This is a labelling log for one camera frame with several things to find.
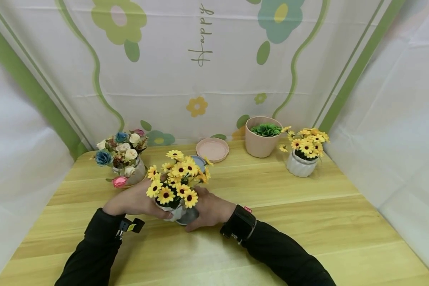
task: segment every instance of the printed backdrop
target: printed backdrop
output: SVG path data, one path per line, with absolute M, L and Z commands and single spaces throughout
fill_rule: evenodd
M 0 31 L 88 148 L 319 126 L 390 0 L 0 0 Z

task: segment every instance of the black sleeve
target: black sleeve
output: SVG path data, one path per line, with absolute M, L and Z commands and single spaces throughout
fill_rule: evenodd
M 111 266 L 122 243 L 116 233 L 123 218 L 98 209 L 55 285 L 107 286 Z
M 257 221 L 251 237 L 242 243 L 251 256 L 292 286 L 335 286 L 321 263 L 294 239 Z

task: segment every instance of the wooden table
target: wooden table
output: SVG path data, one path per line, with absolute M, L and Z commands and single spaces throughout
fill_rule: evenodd
M 402 238 L 326 156 L 309 178 L 290 174 L 280 151 L 249 156 L 244 142 L 211 168 L 208 188 L 247 205 L 259 220 L 290 235 L 315 255 L 339 286 L 429 286 L 429 271 Z M 186 155 L 194 145 L 172 146 Z M 169 147 L 148 148 L 147 164 L 166 162 Z M 83 238 L 95 210 L 118 190 L 109 168 L 81 156 L 0 275 L 0 285 L 53 285 Z M 152 217 L 140 234 L 126 233 L 110 285 L 283 285 L 219 228 L 187 234 Z

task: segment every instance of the person's left hand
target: person's left hand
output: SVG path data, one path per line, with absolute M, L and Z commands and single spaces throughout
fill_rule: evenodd
M 149 215 L 160 219 L 171 219 L 172 214 L 160 209 L 154 199 L 146 196 L 146 190 L 151 186 L 151 180 L 143 179 L 140 183 L 117 194 L 110 199 L 103 211 L 111 216 L 123 214 L 128 215 Z

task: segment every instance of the hand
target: hand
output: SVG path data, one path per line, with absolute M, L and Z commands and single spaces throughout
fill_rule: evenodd
M 110 199 L 103 207 L 103 211 L 111 216 L 145 214 L 160 219 L 171 219 L 172 214 L 157 207 L 154 199 L 146 196 L 146 190 L 149 186 L 151 186 L 151 180 L 145 178 L 140 183 Z
M 236 208 L 234 203 L 215 196 L 204 187 L 195 186 L 194 190 L 199 196 L 199 200 L 195 205 L 195 208 L 199 211 L 199 217 L 186 226 L 187 232 L 202 226 L 225 223 L 230 219 Z

